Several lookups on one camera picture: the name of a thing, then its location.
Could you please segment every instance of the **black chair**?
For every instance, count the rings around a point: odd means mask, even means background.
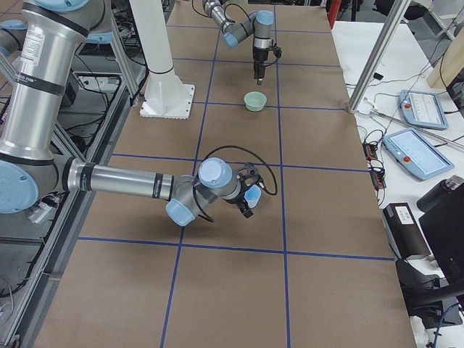
[[[394,0],[376,0],[375,5],[376,9],[374,11],[380,12],[381,14],[388,16],[390,9],[392,9]],[[428,9],[419,5],[409,6],[405,13],[405,18],[407,20],[417,20],[424,16],[427,13]]]

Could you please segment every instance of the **bowl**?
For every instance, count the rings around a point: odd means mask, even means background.
[[[268,98],[261,92],[249,92],[244,97],[245,106],[249,111],[258,112],[266,105]]]

